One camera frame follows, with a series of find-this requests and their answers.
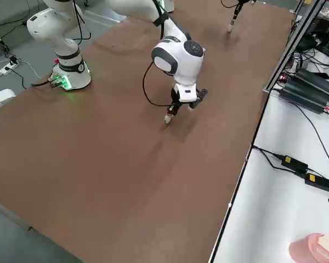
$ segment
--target floor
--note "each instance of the floor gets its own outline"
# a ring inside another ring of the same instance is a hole
[[[296,0],[268,0],[266,2],[287,9],[293,9],[296,5]],[[45,8],[43,4],[40,4],[40,6],[41,9]],[[37,10],[37,3],[36,5],[32,4],[31,8]],[[19,14],[17,12],[14,14],[6,12],[10,17],[4,18],[3,21],[20,18],[24,12],[26,12],[24,9],[19,11]],[[87,27],[93,38],[102,35],[107,29],[124,18],[112,12],[102,0],[90,0],[90,7],[84,10],[84,14]],[[12,25],[0,27],[0,36],[11,28]],[[78,36],[78,34],[78,30],[71,32],[72,37]],[[34,41],[24,26],[14,30],[5,38],[5,41],[12,48],[12,53],[23,61],[29,62],[39,76],[44,76],[51,70],[55,60],[52,49],[45,43]],[[81,48],[85,48],[88,43],[90,41],[82,43]],[[24,77],[26,87],[30,83],[38,81],[38,78],[27,64],[20,65],[16,71]],[[23,88],[19,76],[10,73],[7,76],[0,77],[0,90],[5,88],[12,89],[16,94],[22,92]],[[0,212],[0,263],[6,262],[69,263],[80,261],[42,234],[35,230],[27,232]]]

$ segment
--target pink cup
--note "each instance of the pink cup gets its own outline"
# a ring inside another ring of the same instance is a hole
[[[319,233],[310,234],[292,242],[289,253],[296,263],[329,263],[329,237]]]

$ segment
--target power strip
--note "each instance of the power strip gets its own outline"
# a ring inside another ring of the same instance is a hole
[[[7,75],[8,73],[12,72],[15,68],[18,67],[19,64],[14,64],[12,62],[7,63],[6,66],[4,66],[2,69],[0,69],[0,74],[1,75]]]

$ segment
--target black power brick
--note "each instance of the black power brick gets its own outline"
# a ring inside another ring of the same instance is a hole
[[[281,160],[281,165],[285,166],[297,173],[305,174],[308,170],[308,165],[292,158],[291,156],[285,155]]]
[[[305,184],[329,192],[329,179],[323,178],[321,176],[307,173],[305,177]]]

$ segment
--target brown table surface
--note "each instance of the brown table surface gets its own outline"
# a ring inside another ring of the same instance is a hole
[[[168,128],[141,90],[159,32],[135,19],[83,53],[90,87],[28,89],[0,109],[0,204],[87,263],[207,262],[292,19],[246,4],[227,35],[233,9],[219,0],[175,7],[207,49],[209,93]],[[169,102],[171,82],[149,72],[153,101]]]

